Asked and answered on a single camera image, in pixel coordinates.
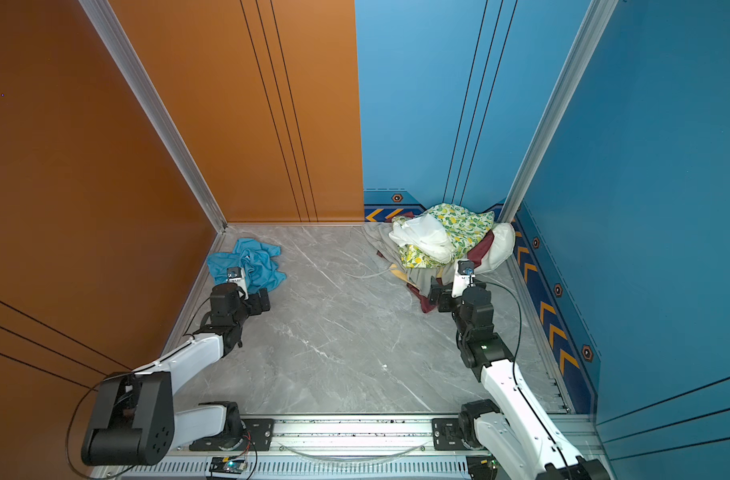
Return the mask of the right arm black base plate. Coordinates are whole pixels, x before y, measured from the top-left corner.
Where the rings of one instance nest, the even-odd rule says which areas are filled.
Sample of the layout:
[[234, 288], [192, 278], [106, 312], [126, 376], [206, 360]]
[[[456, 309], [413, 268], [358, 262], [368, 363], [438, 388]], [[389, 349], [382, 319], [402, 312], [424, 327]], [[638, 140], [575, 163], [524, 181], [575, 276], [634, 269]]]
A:
[[431, 427], [436, 451], [477, 450], [477, 447], [470, 444], [464, 437], [457, 417], [433, 418]]

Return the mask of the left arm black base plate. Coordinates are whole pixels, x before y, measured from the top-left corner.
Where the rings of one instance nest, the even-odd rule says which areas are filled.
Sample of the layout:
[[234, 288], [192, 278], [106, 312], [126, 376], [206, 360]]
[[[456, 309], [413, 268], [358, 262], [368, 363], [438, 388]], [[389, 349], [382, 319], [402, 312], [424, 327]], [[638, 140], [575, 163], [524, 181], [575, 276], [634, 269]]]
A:
[[245, 450], [268, 451], [271, 446], [274, 420], [258, 418], [242, 420], [236, 429], [193, 441], [188, 449], [195, 452], [241, 453]]

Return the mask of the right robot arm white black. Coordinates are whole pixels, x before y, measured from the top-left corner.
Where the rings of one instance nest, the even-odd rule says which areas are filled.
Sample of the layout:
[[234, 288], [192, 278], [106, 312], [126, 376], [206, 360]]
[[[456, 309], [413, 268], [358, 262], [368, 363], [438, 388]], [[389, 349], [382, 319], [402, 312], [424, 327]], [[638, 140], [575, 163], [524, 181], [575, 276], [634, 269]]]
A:
[[429, 302], [456, 324], [464, 365], [490, 395], [461, 407], [461, 438], [488, 450], [511, 479], [609, 479], [599, 459], [587, 459], [551, 420], [527, 385], [511, 351], [496, 332], [492, 294], [471, 284], [456, 296], [434, 283]]

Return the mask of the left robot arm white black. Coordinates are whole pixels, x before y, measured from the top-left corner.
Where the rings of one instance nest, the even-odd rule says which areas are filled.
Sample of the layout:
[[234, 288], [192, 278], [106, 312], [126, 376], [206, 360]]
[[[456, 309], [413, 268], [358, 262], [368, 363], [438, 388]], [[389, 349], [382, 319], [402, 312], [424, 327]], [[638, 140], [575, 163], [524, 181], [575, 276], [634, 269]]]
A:
[[273, 423], [246, 421], [234, 401], [209, 401], [178, 411], [175, 394], [206, 367], [241, 348], [246, 320], [271, 308], [268, 290], [233, 282], [211, 289], [210, 308], [179, 346], [146, 365], [113, 373], [91, 387], [95, 403], [80, 447], [85, 466], [118, 466], [127, 473], [153, 466], [169, 451], [190, 446], [224, 454], [269, 448]]

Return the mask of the teal blue t-shirt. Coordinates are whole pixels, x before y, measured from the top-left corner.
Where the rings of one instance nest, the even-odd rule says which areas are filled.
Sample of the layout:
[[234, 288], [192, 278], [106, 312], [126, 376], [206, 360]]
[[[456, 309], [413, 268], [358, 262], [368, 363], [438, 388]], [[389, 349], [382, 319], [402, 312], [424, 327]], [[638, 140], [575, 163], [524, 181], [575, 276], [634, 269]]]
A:
[[239, 267], [244, 273], [248, 295], [256, 294], [262, 288], [270, 292], [287, 278], [274, 260], [281, 253], [280, 246], [241, 238], [237, 240], [231, 253], [219, 252], [209, 255], [206, 265], [216, 284], [226, 283], [228, 270]]

